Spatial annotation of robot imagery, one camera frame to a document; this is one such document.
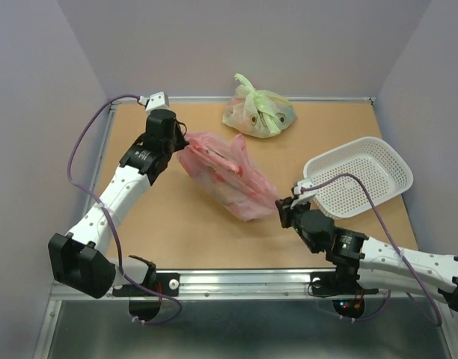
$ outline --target green plastic bag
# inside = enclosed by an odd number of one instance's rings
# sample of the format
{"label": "green plastic bag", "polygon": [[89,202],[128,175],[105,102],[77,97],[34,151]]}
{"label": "green plastic bag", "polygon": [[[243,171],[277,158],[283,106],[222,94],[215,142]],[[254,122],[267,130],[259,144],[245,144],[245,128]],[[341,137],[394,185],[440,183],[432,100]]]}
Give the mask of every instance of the green plastic bag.
{"label": "green plastic bag", "polygon": [[223,123],[246,135],[268,138],[279,135],[296,120],[294,107],[287,99],[271,91],[256,90],[239,73],[235,79],[241,85],[222,115]]}

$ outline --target wooden board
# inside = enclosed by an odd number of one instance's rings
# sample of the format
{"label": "wooden board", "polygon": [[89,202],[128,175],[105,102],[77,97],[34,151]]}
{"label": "wooden board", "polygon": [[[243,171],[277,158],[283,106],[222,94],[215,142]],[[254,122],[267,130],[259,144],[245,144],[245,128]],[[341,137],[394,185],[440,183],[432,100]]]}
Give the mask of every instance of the wooden board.
{"label": "wooden board", "polygon": [[[277,186],[280,197],[290,195],[309,159],[364,136],[380,137],[373,109],[366,103],[301,102],[299,119],[274,138],[246,136],[251,159]],[[171,109],[189,131],[209,131],[231,139],[237,132],[222,123],[224,103],[175,103]],[[119,105],[103,161],[99,193],[112,178],[121,156],[144,131],[144,109]],[[397,243],[417,248],[402,198],[379,210]],[[371,211],[339,221],[350,228],[387,241]],[[154,186],[132,208],[119,227],[123,255],[135,254],[159,268],[236,269],[326,267],[324,254],[314,255],[296,232],[281,228],[278,215],[244,223],[205,194],[180,166],[177,157]],[[116,257],[111,244],[108,257]]]}

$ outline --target gray wall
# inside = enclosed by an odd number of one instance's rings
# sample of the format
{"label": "gray wall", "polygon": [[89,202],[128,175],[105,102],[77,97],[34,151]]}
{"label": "gray wall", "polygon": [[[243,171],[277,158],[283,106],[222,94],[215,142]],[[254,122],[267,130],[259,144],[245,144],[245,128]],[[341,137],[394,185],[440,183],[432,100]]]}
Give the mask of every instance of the gray wall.
{"label": "gray wall", "polygon": [[430,0],[58,0],[103,89],[375,96]]}
{"label": "gray wall", "polygon": [[[66,161],[105,98],[54,0],[0,0],[0,358],[32,358],[52,281],[47,243],[82,211]],[[100,133],[77,161],[85,182]]]}
{"label": "gray wall", "polygon": [[458,253],[458,0],[433,0],[376,101],[407,161],[404,196],[422,250]]}

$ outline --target white basket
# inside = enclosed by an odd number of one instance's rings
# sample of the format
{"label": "white basket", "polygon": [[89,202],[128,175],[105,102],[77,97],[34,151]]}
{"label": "white basket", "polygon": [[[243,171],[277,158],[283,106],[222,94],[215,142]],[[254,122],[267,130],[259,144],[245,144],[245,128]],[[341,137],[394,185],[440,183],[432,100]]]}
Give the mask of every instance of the white basket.
{"label": "white basket", "polygon": [[[414,182],[402,157],[387,142],[375,137],[363,137],[334,148],[304,166],[304,178],[311,179],[314,185],[343,173],[359,178],[376,206],[403,193]],[[314,202],[333,219],[353,217],[370,208],[360,186],[349,177],[321,188]]]}

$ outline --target screw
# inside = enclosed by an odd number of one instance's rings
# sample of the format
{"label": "screw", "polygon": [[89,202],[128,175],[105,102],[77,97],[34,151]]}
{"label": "screw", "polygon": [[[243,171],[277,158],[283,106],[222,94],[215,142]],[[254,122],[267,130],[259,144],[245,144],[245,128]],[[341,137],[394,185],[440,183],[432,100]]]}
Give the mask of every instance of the screw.
{"label": "screw", "polygon": [[312,285],[314,288],[319,289],[320,287],[322,287],[322,282],[321,282],[320,278],[315,277],[315,278],[312,280],[311,285]]}
{"label": "screw", "polygon": [[179,282],[176,279],[171,279],[169,281],[169,288],[171,288],[172,290],[175,290],[175,289],[179,288]]}

